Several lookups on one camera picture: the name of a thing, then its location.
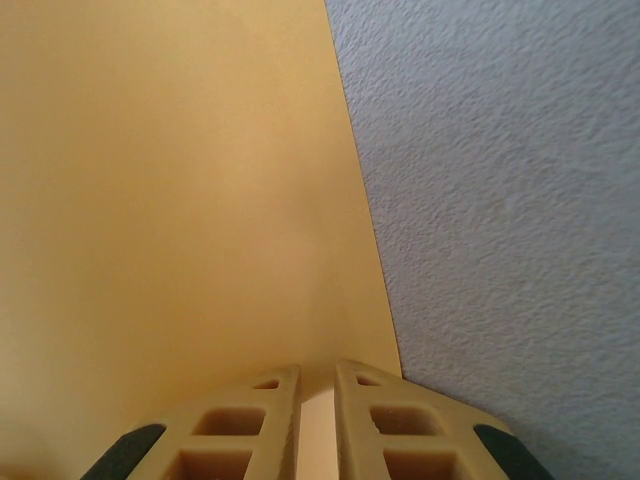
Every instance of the yellow wall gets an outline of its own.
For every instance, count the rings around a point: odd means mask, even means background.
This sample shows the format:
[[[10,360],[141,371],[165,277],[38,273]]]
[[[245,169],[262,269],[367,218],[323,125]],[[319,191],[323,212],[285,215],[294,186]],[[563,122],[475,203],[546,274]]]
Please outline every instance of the yellow wall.
[[[321,0],[0,9],[0,474],[240,375],[399,371]]]

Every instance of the rectangular hole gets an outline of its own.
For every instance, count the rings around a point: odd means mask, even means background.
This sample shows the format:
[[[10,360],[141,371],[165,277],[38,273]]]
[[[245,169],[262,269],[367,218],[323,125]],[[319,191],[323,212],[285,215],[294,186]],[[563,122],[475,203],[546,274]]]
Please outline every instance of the rectangular hole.
[[[453,452],[385,450],[384,460],[391,480],[469,480]]]
[[[260,385],[256,385],[254,390],[274,390],[280,386],[280,382],[278,380],[268,380],[266,382],[261,383]]]
[[[370,378],[365,377],[364,375],[356,375],[356,380],[359,385],[364,385],[365,387],[379,387],[380,384],[375,380],[371,380]]]
[[[207,412],[194,435],[259,435],[266,412],[261,408],[218,408]]]
[[[183,450],[162,480],[243,480],[249,460],[250,451]]]
[[[424,410],[416,407],[371,407],[371,419],[384,435],[437,435],[436,422]]]

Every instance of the beige wall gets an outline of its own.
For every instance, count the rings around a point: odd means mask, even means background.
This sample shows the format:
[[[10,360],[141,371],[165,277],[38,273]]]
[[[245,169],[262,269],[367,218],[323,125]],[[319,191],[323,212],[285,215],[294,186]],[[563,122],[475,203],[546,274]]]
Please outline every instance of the beige wall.
[[[3,5],[7,473],[278,364],[399,371],[324,7],[256,3]]]

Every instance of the textured ceiling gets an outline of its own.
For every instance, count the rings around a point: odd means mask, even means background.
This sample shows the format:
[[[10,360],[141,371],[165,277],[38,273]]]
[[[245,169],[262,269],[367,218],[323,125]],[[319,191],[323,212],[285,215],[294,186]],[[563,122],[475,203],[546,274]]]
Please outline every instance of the textured ceiling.
[[[640,478],[640,2],[328,8],[405,376]]]

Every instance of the black rubber edge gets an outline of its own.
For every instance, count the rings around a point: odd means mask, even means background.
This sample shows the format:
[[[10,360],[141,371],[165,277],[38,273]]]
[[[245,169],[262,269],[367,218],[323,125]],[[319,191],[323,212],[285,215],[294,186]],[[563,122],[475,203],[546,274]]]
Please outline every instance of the black rubber edge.
[[[513,435],[490,425],[476,425],[473,430],[509,480],[554,480],[527,447]]]
[[[126,480],[166,429],[151,424],[124,434],[80,480]]]

